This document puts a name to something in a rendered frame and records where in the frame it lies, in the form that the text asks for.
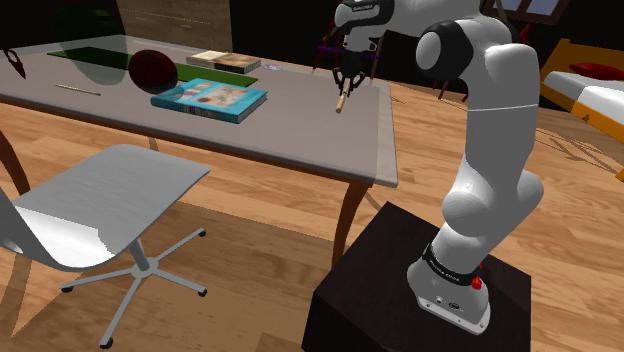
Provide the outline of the yellow frame bed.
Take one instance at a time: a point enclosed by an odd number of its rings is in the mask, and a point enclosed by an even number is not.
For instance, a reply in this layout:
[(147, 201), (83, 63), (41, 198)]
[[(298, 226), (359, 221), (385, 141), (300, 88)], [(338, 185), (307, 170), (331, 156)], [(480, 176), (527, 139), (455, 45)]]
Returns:
[(624, 51), (562, 39), (540, 78), (543, 97), (624, 145)]

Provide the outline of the blue hardcover book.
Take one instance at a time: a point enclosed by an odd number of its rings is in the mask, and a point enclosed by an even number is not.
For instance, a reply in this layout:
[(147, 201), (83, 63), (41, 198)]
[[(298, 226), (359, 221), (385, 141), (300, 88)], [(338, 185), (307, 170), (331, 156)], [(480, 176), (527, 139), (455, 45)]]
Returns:
[(151, 97), (152, 106), (239, 124), (267, 100), (267, 92), (193, 79)]

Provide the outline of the dark red ball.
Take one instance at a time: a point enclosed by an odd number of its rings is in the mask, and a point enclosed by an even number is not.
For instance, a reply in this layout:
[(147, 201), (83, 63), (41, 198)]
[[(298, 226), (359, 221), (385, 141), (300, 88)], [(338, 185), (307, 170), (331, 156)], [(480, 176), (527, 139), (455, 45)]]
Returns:
[(178, 71), (173, 61), (156, 50), (145, 49), (135, 53), (128, 63), (128, 72), (134, 84), (150, 94), (172, 89), (178, 82)]

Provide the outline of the thin tan pencil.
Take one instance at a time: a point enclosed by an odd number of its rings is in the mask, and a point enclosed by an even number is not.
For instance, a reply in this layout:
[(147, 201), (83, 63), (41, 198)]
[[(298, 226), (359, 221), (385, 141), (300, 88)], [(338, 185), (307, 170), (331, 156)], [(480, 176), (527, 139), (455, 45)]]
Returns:
[(86, 90), (86, 89), (81, 89), (81, 88), (76, 88), (76, 87), (72, 87), (72, 86), (63, 85), (63, 84), (54, 84), (54, 86), (58, 87), (58, 88), (61, 88), (61, 89), (75, 91), (75, 92), (80, 92), (80, 93), (85, 93), (85, 94), (90, 94), (90, 95), (94, 95), (94, 96), (101, 96), (102, 95), (99, 92), (94, 92), (94, 91), (90, 91), (90, 90)]

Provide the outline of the red and purple frame chair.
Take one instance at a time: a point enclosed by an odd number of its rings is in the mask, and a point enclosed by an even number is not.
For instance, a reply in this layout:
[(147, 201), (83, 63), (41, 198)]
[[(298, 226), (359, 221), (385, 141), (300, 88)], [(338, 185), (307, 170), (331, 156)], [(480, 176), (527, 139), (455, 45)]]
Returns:
[[(524, 28), (521, 31), (519, 31), (517, 29), (517, 27), (514, 26), (508, 20), (500, 19), (500, 22), (503, 23), (508, 28), (513, 43), (527, 44), (529, 42), (529, 33), (530, 33), (530, 29), (531, 29), (531, 25), (530, 24), (526, 24), (524, 26)], [(331, 36), (333, 36), (336, 31), (337, 31), (337, 28), (334, 25), (331, 25), (329, 32), (324, 37), (324, 42), (327, 42), (327, 40)], [(378, 60), (380, 58), (380, 45), (382, 43), (383, 43), (383, 38), (377, 39), (376, 41), (372, 41), (371, 42), (371, 50), (364, 51), (364, 52), (360, 53), (360, 56), (362, 58), (365, 58), (367, 60), (372, 60), (373, 61), (372, 68), (371, 68), (371, 75), (370, 75), (371, 79), (373, 79), (373, 77), (374, 77), (374, 73), (376, 71), (376, 66), (377, 66)], [(339, 55), (343, 54), (345, 52), (344, 49), (340, 48), (340, 41), (339, 40), (336, 41), (336, 47), (335, 48), (327, 47), (327, 46), (318, 46), (317, 50), (318, 50), (318, 55), (317, 55), (317, 58), (316, 58), (316, 61), (315, 61), (314, 65), (313, 65), (313, 69), (316, 69), (318, 67), (320, 59), (321, 59), (322, 54), (324, 52), (333, 52), (333, 53), (336, 54), (336, 58), (335, 58), (335, 65), (336, 65), (336, 67), (334, 68), (334, 70), (335, 71), (339, 70)]]

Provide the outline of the wooden cabinet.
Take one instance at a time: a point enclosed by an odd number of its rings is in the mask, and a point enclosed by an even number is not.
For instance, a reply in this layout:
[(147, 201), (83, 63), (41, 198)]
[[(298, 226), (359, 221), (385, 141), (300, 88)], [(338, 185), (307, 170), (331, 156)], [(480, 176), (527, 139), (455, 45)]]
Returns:
[(229, 0), (116, 0), (128, 35), (232, 51)]

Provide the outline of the dark robot stand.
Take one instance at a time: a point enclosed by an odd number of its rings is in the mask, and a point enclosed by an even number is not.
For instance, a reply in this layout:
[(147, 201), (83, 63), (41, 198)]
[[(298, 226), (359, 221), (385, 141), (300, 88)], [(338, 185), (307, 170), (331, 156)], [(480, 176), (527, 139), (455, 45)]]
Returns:
[(315, 289), (304, 352), (531, 352), (531, 278), (488, 256), (492, 314), (475, 336), (421, 309), (407, 269), (438, 227), (387, 202)]

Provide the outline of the beige and dark book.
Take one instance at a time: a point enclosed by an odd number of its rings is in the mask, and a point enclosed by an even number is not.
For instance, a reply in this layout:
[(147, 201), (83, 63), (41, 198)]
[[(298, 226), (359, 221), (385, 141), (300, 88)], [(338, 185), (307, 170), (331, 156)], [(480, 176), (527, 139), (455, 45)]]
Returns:
[(188, 56), (186, 62), (189, 65), (237, 74), (247, 74), (261, 66), (260, 60), (250, 56), (212, 50)]

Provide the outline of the grey top wooden table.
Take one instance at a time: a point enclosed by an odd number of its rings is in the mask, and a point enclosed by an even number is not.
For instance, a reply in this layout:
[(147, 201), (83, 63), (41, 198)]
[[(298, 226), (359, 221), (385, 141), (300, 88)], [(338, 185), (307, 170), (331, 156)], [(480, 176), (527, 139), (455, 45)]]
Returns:
[(0, 102), (343, 181), (348, 189), (335, 230), (334, 262), (344, 253), (366, 191), (375, 184), (398, 184), (390, 87), (385, 82), (361, 85), (337, 113), (331, 73), (288, 63), (279, 71), (256, 69), (253, 86), (266, 91), (267, 100), (242, 123), (233, 124), (156, 108), (121, 69), (48, 55), (81, 47), (129, 54), (153, 49), (176, 63), (196, 52), (126, 35), (21, 47), (14, 51), (26, 72), (23, 79), (0, 50)]

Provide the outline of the wooden frame window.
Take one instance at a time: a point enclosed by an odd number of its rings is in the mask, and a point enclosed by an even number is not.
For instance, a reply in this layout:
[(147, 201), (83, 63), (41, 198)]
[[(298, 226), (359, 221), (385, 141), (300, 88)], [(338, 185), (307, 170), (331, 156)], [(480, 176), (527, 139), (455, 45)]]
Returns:
[(555, 25), (571, 0), (481, 0), (483, 14)]

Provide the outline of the tan wooden stick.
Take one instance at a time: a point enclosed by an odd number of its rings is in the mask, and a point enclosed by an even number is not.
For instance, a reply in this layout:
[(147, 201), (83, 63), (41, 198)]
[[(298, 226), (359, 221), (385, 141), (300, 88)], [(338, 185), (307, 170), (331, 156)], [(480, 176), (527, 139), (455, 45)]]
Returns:
[(340, 98), (338, 100), (338, 103), (337, 103), (337, 106), (336, 106), (336, 109), (335, 109), (335, 111), (337, 113), (341, 113), (342, 110), (343, 110), (344, 103), (345, 103), (346, 98), (348, 96), (348, 93), (350, 91), (351, 81), (352, 81), (351, 78), (346, 78), (345, 79), (345, 82), (344, 82), (342, 90), (341, 90)]

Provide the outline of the grey swivel chair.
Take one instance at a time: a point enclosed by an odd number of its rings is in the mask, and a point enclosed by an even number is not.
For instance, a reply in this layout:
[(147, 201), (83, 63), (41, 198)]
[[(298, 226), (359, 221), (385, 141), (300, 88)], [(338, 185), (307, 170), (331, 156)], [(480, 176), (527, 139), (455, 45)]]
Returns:
[(140, 283), (156, 275), (205, 296), (205, 287), (163, 271), (146, 256), (140, 237), (209, 173), (203, 164), (121, 144), (76, 164), (18, 198), (0, 190), (0, 247), (64, 272), (97, 268), (130, 251), (121, 270), (134, 281), (104, 333), (113, 332)]

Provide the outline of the green flat mat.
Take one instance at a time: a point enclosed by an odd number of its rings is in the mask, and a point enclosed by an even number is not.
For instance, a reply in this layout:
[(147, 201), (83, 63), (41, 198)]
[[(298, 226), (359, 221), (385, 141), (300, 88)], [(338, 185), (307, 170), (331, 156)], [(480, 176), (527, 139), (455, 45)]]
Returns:
[[(132, 57), (131, 54), (125, 54), (95, 47), (82, 47), (69, 49), (66, 51), (61, 50), (56, 52), (48, 52), (48, 55), (123, 70), (128, 69), (128, 64)], [(178, 80), (183, 82), (188, 82), (190, 80), (199, 78), (241, 87), (249, 87), (257, 81), (257, 78), (229, 73), (225, 71), (190, 66), (180, 63), (175, 63), (175, 66), (178, 72)]]

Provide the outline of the dark red scissors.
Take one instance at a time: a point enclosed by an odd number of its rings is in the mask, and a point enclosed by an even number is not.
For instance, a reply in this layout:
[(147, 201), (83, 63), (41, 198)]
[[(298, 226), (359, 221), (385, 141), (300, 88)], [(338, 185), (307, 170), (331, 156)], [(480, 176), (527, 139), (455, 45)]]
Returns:
[(15, 71), (23, 78), (26, 78), (26, 72), (18, 54), (10, 48), (4, 48), (3, 52)]

